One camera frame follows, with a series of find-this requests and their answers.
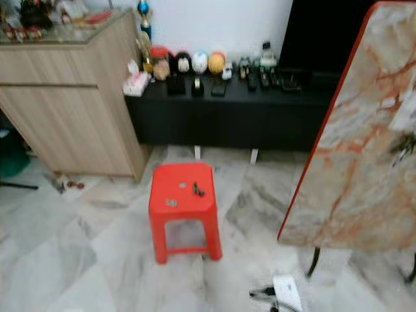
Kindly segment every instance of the cabinet drawer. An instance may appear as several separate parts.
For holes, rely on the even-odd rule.
[[[0,84],[94,85],[83,48],[4,47]]]
[[[98,89],[3,86],[0,107],[49,169],[132,175]]]

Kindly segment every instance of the white wall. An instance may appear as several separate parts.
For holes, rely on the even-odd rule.
[[[108,6],[107,0],[84,0],[88,7]],[[112,0],[114,6],[136,7],[138,1]],[[279,55],[292,0],[148,0],[153,44],[173,52],[223,51],[250,55],[270,40]]]

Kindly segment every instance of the red plastic stool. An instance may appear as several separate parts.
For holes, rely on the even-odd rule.
[[[210,166],[194,163],[158,167],[153,173],[151,184],[149,217],[158,264],[165,264],[168,255],[176,253],[208,252],[212,260],[221,259],[213,171]],[[165,223],[183,219],[196,219],[203,223],[206,248],[167,250]]]

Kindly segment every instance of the wooden cabinet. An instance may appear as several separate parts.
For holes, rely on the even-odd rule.
[[[0,45],[0,107],[50,170],[140,179],[148,153],[122,94],[134,20],[120,14],[85,44]]]

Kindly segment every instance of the yellow ball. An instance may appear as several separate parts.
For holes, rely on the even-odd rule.
[[[224,66],[226,65],[226,59],[222,53],[214,52],[211,54],[208,60],[208,68],[211,73],[218,75],[222,73]]]

